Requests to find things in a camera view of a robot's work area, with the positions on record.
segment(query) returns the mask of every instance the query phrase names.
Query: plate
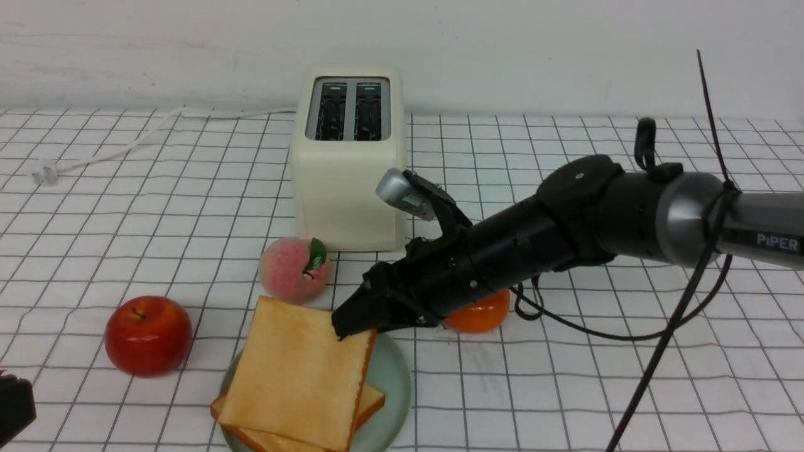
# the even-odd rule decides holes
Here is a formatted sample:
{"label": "plate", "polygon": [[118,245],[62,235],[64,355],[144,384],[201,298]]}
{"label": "plate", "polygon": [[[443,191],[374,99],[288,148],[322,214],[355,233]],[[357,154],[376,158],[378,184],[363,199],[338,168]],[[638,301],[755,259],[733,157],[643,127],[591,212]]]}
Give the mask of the plate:
{"label": "plate", "polygon": [[[224,375],[220,393],[232,384],[240,354]],[[412,381],[408,361],[399,346],[387,334],[377,335],[366,381],[385,394],[385,405],[355,432],[350,452],[383,452],[396,439],[410,412]],[[229,448],[234,452],[252,452],[234,434],[221,429]]]}

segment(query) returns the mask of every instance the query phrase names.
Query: white tabletop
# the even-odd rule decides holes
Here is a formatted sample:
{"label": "white tabletop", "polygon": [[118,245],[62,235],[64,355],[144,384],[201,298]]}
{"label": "white tabletop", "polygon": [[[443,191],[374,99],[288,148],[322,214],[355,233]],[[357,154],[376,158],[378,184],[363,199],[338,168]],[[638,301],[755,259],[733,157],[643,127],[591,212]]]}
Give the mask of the white tabletop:
{"label": "white tabletop", "polygon": [[[210,416],[259,294],[261,250],[294,234],[292,114],[177,120],[125,158],[35,187],[23,164],[87,158],[134,140],[168,110],[12,109],[0,114],[0,363],[35,386],[39,419],[4,452],[227,450]],[[416,115],[409,163],[472,220],[535,192],[568,159],[627,170],[637,118]],[[719,170],[700,118],[658,120],[657,152]],[[718,121],[743,191],[800,191],[804,125]],[[412,221],[410,236],[438,236]],[[340,253],[312,306],[331,309],[378,259]],[[548,309],[614,334],[658,331],[689,272],[618,258],[541,278]],[[699,299],[717,275],[706,272]],[[156,380],[116,370],[101,346],[118,304],[181,302],[195,323],[186,365]],[[801,450],[802,274],[735,259],[724,288],[675,335],[623,450]],[[603,450],[655,341],[588,337],[511,313],[485,335],[393,334],[416,391],[395,450]]]}

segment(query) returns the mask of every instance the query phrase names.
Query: white toaster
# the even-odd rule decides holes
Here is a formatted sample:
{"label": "white toaster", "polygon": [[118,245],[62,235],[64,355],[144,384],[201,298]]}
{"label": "white toaster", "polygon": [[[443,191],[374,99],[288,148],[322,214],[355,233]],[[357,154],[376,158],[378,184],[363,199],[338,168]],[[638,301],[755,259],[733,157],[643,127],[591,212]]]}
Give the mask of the white toaster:
{"label": "white toaster", "polygon": [[404,115],[397,68],[311,68],[290,143],[300,237],[331,251],[404,247],[407,214],[375,193],[386,171],[407,163]]}

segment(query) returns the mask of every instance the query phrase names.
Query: white cable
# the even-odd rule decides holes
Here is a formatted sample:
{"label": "white cable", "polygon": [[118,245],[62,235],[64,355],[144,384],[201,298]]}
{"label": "white cable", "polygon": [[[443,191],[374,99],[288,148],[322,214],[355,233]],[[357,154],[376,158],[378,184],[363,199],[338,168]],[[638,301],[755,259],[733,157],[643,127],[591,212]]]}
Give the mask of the white cable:
{"label": "white cable", "polygon": [[29,171],[31,177],[33,177],[34,182],[37,184],[40,183],[48,183],[48,185],[55,184],[55,179],[60,173],[64,173],[66,171],[74,170],[81,166],[91,165],[95,162],[102,162],[104,160],[110,160],[112,158],[120,157],[121,155],[128,154],[132,149],[139,146],[148,139],[151,135],[155,134],[159,129],[161,129],[172,117],[209,117],[210,119],[237,119],[242,117],[255,117],[255,116],[263,116],[266,114],[271,113],[295,113],[296,109],[292,107],[285,107],[279,109],[265,109],[265,110],[257,110],[252,112],[238,112],[238,113],[223,113],[218,112],[215,110],[203,110],[203,109],[193,109],[190,107],[181,107],[170,111],[167,115],[162,117],[162,120],[157,123],[154,127],[151,127],[147,132],[145,132],[142,136],[134,140],[133,142],[129,143],[128,145],[123,146],[122,149],[118,150],[117,152],[113,152],[111,154],[106,155],[99,155],[93,158],[87,158],[85,160],[80,160],[78,162],[53,162],[53,161],[41,161],[38,162],[36,168],[33,168]]}

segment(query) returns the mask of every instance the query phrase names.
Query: robotic arm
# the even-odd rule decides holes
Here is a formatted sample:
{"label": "robotic arm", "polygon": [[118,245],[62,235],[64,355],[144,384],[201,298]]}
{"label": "robotic arm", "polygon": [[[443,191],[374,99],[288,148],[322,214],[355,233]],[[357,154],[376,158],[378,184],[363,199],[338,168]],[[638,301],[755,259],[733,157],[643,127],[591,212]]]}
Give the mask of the robotic arm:
{"label": "robotic arm", "polygon": [[[655,123],[639,122],[635,154],[652,152]],[[606,155],[572,161],[533,196],[471,224],[455,201],[411,171],[390,170],[377,195],[441,237],[414,238],[405,258],[379,262],[332,314],[338,336],[436,327],[454,311],[546,272],[603,265],[617,255],[692,268],[728,187],[680,163],[625,172]],[[740,193],[727,206],[720,253],[804,269],[804,193]]]}

